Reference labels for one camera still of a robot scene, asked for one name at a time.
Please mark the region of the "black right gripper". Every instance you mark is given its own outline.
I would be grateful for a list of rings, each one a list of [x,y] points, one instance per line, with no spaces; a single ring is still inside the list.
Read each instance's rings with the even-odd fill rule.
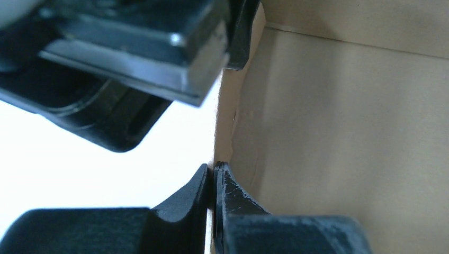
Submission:
[[[115,152],[226,65],[228,1],[1,1],[1,100]]]

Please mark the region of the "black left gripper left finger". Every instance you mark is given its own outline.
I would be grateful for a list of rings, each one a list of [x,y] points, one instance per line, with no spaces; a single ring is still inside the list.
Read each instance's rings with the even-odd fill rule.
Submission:
[[[204,253],[209,174],[190,181],[154,208],[36,209],[1,240],[1,253]]]

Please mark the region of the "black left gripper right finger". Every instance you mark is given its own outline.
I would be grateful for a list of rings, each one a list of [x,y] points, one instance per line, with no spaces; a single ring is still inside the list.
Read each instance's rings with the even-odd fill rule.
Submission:
[[[214,168],[217,253],[372,253],[346,216],[273,215],[237,183],[226,162]]]

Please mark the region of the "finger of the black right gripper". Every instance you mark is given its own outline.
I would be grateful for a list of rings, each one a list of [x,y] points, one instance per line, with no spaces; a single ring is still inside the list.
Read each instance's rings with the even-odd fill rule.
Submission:
[[[229,1],[230,21],[227,24],[229,61],[226,68],[243,70],[249,60],[252,27],[260,0]]]

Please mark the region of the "brown cardboard box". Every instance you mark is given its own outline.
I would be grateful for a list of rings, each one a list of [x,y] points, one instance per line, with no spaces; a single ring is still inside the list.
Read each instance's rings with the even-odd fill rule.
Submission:
[[[215,161],[275,214],[359,221],[374,253],[448,253],[448,1],[262,1]]]

